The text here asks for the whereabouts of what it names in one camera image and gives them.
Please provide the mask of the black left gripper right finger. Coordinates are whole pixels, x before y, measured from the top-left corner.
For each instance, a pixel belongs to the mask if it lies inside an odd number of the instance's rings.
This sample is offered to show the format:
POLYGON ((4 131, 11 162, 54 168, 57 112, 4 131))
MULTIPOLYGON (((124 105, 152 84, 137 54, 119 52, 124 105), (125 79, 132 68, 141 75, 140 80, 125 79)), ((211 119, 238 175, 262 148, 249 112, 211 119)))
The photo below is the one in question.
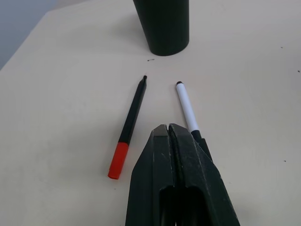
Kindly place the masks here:
POLYGON ((178 226, 238 226, 240 224, 222 177, 199 131, 170 124, 176 172, 178 226))

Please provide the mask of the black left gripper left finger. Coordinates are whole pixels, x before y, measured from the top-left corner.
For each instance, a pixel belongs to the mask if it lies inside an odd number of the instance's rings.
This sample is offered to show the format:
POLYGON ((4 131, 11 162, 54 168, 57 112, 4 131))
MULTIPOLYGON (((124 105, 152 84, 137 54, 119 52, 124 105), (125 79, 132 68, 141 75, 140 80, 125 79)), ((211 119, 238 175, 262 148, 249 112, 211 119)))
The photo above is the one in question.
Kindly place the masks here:
POLYGON ((127 226, 173 226, 174 176, 166 125, 150 137, 134 166, 127 203, 127 226))

